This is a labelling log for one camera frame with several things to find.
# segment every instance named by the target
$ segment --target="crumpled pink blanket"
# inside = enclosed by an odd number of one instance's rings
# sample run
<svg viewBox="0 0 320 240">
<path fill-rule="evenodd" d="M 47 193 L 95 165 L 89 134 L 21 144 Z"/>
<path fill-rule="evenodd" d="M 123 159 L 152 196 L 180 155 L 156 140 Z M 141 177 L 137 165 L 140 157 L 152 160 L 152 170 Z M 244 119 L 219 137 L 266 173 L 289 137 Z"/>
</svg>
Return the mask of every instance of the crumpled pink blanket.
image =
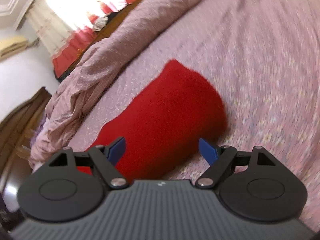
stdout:
<svg viewBox="0 0 320 240">
<path fill-rule="evenodd" d="M 201 0 L 143 0 L 106 39 L 91 46 L 59 86 L 46 123 L 31 148 L 31 167 L 68 144 L 125 64 Z"/>
</svg>

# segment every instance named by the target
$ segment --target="bed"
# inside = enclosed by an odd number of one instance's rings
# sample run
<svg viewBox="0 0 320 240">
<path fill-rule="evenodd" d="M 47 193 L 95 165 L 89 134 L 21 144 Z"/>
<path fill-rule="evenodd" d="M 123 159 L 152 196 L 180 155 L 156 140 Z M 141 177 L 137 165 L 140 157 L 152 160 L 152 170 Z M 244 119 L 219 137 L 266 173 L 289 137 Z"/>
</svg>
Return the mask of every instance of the bed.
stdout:
<svg viewBox="0 0 320 240">
<path fill-rule="evenodd" d="M 319 230 L 319 15 L 320 0 L 143 0 L 53 95 L 31 164 L 85 150 L 175 58 L 220 94 L 229 132 L 218 143 L 274 154 L 306 185 L 301 219 Z M 195 154 L 167 177 L 194 181 L 206 168 Z"/>
</svg>

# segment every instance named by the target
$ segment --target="pink bed sheet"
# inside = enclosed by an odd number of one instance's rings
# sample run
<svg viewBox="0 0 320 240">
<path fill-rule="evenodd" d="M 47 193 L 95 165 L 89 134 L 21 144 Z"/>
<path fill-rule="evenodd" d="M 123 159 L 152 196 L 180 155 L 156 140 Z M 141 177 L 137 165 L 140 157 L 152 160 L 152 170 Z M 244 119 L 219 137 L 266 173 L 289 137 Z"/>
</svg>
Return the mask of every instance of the pink bed sheet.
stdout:
<svg viewBox="0 0 320 240">
<path fill-rule="evenodd" d="M 301 219 L 320 221 L 320 0 L 202 0 L 135 58 L 69 145 L 86 149 L 172 58 L 218 90 L 229 118 L 220 144 L 262 145 L 308 189 Z M 168 178 L 198 178 L 195 155 Z"/>
</svg>

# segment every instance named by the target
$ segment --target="wooden headboard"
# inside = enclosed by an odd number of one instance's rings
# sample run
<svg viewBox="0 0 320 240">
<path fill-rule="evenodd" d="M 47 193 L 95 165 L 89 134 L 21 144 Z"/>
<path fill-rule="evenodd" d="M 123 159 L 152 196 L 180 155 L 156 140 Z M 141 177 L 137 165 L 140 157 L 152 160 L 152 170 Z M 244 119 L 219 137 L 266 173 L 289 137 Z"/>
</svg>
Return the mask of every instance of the wooden headboard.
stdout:
<svg viewBox="0 0 320 240">
<path fill-rule="evenodd" d="M 9 209 L 17 209 L 16 191 L 32 172 L 30 139 L 43 117 L 51 95 L 42 87 L 0 123 L 0 192 Z"/>
</svg>

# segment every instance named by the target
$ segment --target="gray ribbed base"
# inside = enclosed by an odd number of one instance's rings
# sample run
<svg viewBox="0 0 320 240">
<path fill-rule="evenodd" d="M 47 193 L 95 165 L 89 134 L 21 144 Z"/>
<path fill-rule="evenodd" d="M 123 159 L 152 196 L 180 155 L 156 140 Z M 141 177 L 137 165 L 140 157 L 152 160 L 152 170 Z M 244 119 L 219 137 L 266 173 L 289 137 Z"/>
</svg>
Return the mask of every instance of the gray ribbed base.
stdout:
<svg viewBox="0 0 320 240">
<path fill-rule="evenodd" d="M 255 224 L 231 214 L 209 190 L 188 180 L 135 181 L 113 191 L 77 221 L 46 224 L 27 220 L 16 240 L 301 240 L 313 232 L 298 220 Z"/>
</svg>

